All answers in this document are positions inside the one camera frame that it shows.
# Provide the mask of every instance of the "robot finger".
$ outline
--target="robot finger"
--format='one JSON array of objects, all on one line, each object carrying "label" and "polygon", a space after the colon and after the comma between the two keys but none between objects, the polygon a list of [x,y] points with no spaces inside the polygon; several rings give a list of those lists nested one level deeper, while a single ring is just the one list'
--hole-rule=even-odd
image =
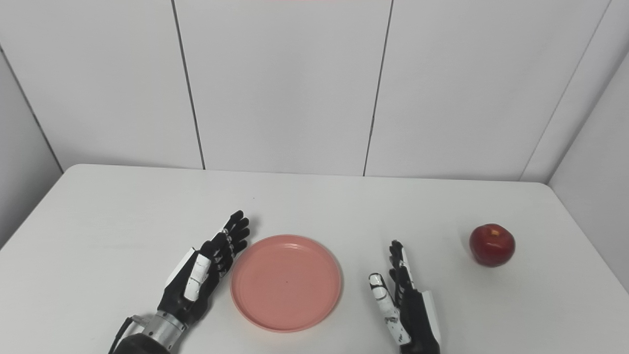
[{"label": "robot finger", "polygon": [[391,294],[384,284],[384,279],[379,273],[369,275],[369,286],[376,298],[380,312],[384,316],[384,322],[389,328],[389,332],[398,345],[405,345],[411,342],[411,336],[405,330],[400,321],[399,309],[393,303]]},{"label": "robot finger", "polygon": [[251,230],[249,229],[242,229],[236,232],[231,232],[230,233],[231,243],[236,244],[244,240],[247,236],[249,236],[250,233],[251,233]]},{"label": "robot finger", "polygon": [[234,227],[230,230],[230,236],[232,233],[234,232],[238,232],[244,228],[246,228],[247,226],[249,226],[249,219],[244,217],[242,219],[240,219],[236,225],[234,225]]},{"label": "robot finger", "polygon": [[242,210],[235,212],[234,214],[231,215],[227,224],[225,224],[224,229],[226,229],[227,232],[231,231],[234,225],[236,225],[236,223],[240,221],[240,219],[242,219],[244,216],[245,214],[242,212]]},{"label": "robot finger", "polygon": [[240,241],[239,243],[234,244],[234,249],[232,250],[232,255],[235,257],[238,253],[240,253],[243,249],[247,247],[246,241]]},{"label": "robot finger", "polygon": [[229,242],[227,242],[227,235],[219,232],[214,236],[214,238],[210,241],[205,241],[199,253],[204,255],[205,257],[212,259],[218,255],[218,253],[226,246]]}]

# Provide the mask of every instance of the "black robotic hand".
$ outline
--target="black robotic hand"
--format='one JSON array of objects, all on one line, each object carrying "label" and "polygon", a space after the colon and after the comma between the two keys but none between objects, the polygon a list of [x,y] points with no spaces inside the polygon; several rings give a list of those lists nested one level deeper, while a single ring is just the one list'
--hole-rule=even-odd
[{"label": "black robotic hand", "polygon": [[369,284],[389,331],[402,354],[439,354],[441,337],[432,294],[415,288],[402,244],[393,241],[389,250],[393,266],[389,275],[395,282],[395,299],[391,298],[382,275],[373,273],[369,276]]},{"label": "black robotic hand", "polygon": [[[249,219],[239,210],[200,250],[188,251],[170,275],[153,318],[127,318],[109,353],[168,354],[179,336],[208,310],[209,296],[230,270],[236,255],[247,247],[245,238],[250,233],[248,225]],[[116,347],[133,321],[144,327],[144,330],[126,337]]]},{"label": "black robotic hand", "polygon": [[[175,269],[176,274],[173,272],[174,278],[164,289],[158,311],[172,314],[188,327],[200,320],[208,310],[209,296],[218,282],[230,270],[235,256],[247,247],[249,219],[243,216],[241,210],[235,212],[223,230],[206,241],[199,251],[192,252],[181,270]],[[209,267],[199,265],[199,255],[209,260]],[[195,279],[194,273],[198,270],[201,273]]]}]

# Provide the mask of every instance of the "white table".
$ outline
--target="white table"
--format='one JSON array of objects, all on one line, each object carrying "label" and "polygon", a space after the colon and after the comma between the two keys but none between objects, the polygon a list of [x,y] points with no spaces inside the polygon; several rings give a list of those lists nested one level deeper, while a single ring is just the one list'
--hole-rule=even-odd
[{"label": "white table", "polygon": [[[394,238],[434,291],[442,353],[629,352],[629,295],[544,185],[91,165],[70,168],[0,251],[2,352],[106,352],[126,316],[154,312],[187,249],[240,208],[253,242],[324,244],[342,297],[319,325],[271,333],[238,313],[227,278],[180,353],[396,353],[367,284],[389,268]],[[499,268],[467,249],[487,222],[516,238]]]}]

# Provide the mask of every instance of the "robotic wrist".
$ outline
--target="robotic wrist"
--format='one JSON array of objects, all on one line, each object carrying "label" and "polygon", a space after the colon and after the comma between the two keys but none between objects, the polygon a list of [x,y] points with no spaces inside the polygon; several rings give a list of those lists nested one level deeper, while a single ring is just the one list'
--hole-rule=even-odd
[{"label": "robotic wrist", "polygon": [[185,330],[187,326],[175,316],[158,311],[145,326],[142,334],[170,351]]}]

